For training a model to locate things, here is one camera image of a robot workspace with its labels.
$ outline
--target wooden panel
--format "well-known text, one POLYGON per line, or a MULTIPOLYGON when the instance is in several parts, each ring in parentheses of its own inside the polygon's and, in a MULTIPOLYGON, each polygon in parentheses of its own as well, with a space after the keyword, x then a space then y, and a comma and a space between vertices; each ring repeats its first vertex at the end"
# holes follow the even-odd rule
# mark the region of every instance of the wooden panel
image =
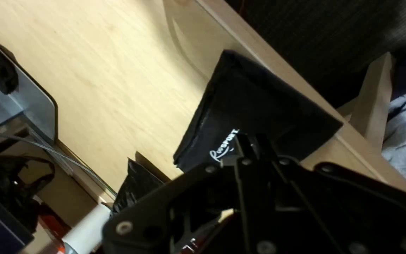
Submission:
MULTIPOLYGON (((343 118, 223 0, 201 3, 213 17, 192 0, 0 1, 0 42, 58 101, 61 141, 115 189, 136 151, 168 176, 181 173, 172 154, 226 48, 343 118)), ((351 125, 335 144, 346 154, 329 149, 318 159, 351 157, 380 179, 394 175, 378 152, 366 162, 351 125)))
POLYGON ((382 151, 392 93, 391 69, 391 53, 382 55, 370 65, 350 120, 378 151, 382 151))
POLYGON ((350 121, 353 117, 356 104, 357 104, 357 97, 351 99, 349 103, 343 104, 342 107, 336 110, 346 118, 346 121, 350 121))

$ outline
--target black metal frame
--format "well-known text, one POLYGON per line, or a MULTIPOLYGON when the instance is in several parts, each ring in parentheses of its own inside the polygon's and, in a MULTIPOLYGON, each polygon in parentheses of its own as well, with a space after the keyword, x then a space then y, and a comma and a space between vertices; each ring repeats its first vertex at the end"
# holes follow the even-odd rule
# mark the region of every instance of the black metal frame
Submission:
POLYGON ((199 165, 115 216, 106 252, 406 252, 405 192, 335 164, 308 171, 261 138, 237 142, 237 158, 199 165))

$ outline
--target black bag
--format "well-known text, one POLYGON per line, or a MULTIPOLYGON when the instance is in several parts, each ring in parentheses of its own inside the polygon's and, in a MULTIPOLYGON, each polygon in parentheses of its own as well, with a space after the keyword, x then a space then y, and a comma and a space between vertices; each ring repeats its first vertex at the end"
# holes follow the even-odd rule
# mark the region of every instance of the black bag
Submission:
POLYGON ((303 159, 340 125, 265 68, 226 51, 174 158, 184 171, 219 164, 243 133, 267 137, 277 152, 303 159))
POLYGON ((40 203, 34 195, 46 188, 55 175, 55 165, 44 158, 7 157, 0 155, 0 203, 31 233, 36 231, 40 214, 40 203), (31 183, 24 183, 19 173, 27 168, 30 161, 47 164, 51 173, 47 173, 31 183))

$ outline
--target black equipment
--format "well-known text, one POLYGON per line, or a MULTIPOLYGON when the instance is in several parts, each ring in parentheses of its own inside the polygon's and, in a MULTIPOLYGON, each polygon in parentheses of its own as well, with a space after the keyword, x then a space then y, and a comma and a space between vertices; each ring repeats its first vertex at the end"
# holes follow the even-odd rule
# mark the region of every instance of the black equipment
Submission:
POLYGON ((34 195, 55 176, 55 165, 48 159, 2 155, 13 144, 10 140, 0 142, 0 252, 19 252, 33 240, 41 209, 34 195), (47 164, 51 172, 26 183, 19 175, 31 161, 47 164))
POLYGON ((237 155, 199 165, 115 214, 108 254, 406 254, 406 193, 335 164, 313 171, 237 137, 237 155))
POLYGON ((265 135, 281 154, 303 159, 343 124, 265 66, 225 51, 182 141, 175 165, 189 171, 236 155, 234 137, 265 135))

